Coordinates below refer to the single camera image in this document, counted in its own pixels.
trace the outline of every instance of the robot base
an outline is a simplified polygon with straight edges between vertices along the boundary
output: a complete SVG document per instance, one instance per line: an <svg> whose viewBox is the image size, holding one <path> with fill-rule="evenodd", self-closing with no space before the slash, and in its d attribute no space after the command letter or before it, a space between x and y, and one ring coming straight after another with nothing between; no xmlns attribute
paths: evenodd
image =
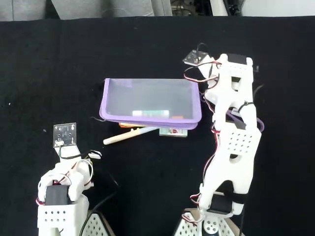
<svg viewBox="0 0 315 236"><path fill-rule="evenodd" d="M199 211L196 208L185 209L184 215L192 221L199 219ZM207 216L198 223L181 219L173 236L238 236L239 231L229 218Z"/></svg>

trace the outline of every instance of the purple plastic container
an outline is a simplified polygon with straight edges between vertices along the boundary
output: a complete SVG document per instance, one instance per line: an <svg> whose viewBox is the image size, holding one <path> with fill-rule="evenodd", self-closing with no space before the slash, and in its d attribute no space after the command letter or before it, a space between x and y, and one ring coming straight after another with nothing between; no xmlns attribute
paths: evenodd
<svg viewBox="0 0 315 236"><path fill-rule="evenodd" d="M109 121L194 129L198 84L183 79L106 79L99 115Z"/></svg>

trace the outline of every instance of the marker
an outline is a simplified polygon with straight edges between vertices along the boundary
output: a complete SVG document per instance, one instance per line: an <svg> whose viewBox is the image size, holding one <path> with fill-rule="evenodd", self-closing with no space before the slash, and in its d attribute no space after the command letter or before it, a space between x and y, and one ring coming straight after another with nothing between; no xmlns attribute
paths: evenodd
<svg viewBox="0 0 315 236"><path fill-rule="evenodd" d="M140 134L148 133L148 132L156 130L156 129L158 129L158 127L144 127L141 129L131 130L127 133L116 135L116 136L108 138L108 139L104 139L103 143L104 143L104 145L116 143L116 142L119 142L121 140L129 139L129 138L138 136Z"/></svg>

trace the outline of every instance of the black fabric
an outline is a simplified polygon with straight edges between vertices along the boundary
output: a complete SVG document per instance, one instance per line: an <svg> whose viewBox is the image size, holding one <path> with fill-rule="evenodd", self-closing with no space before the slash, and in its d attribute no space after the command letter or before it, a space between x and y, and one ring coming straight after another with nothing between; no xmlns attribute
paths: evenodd
<svg viewBox="0 0 315 236"><path fill-rule="evenodd" d="M259 65L254 87L264 84L255 103L266 130L244 233L311 235L314 24L314 17L0 23L0 234L37 234L37 184L58 161L53 124L77 122L79 149L101 150L96 171L110 170L121 186L100 209L115 234L171 235L184 208L192 207L189 195L198 192L214 151L205 104L202 121L184 139L151 132L104 147L104 138L122 131L90 117L98 116L105 77L181 78L182 59L204 42L216 58L252 57ZM86 192L92 207L113 190L109 180L101 182Z"/></svg>

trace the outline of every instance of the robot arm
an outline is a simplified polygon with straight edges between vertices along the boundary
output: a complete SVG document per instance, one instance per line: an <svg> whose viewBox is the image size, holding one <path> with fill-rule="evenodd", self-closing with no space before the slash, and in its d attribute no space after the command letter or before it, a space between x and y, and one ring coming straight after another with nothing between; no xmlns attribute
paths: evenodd
<svg viewBox="0 0 315 236"><path fill-rule="evenodd" d="M54 149L60 162L38 183L39 236L78 236L86 220L89 201L82 192L93 186L90 158L100 159L101 153L81 154L76 145L75 129L75 123L54 127Z"/></svg>
<svg viewBox="0 0 315 236"><path fill-rule="evenodd" d="M197 195L200 220L205 221L209 217L211 221L213 217L229 218L242 212L261 137L252 97L252 59L222 54L214 60L207 53L197 54L193 50L184 62L197 67L205 78L203 81L208 83L204 99L213 112L212 132L217 143L215 154L205 166L204 180ZM217 192L226 180L232 182L233 191Z"/></svg>

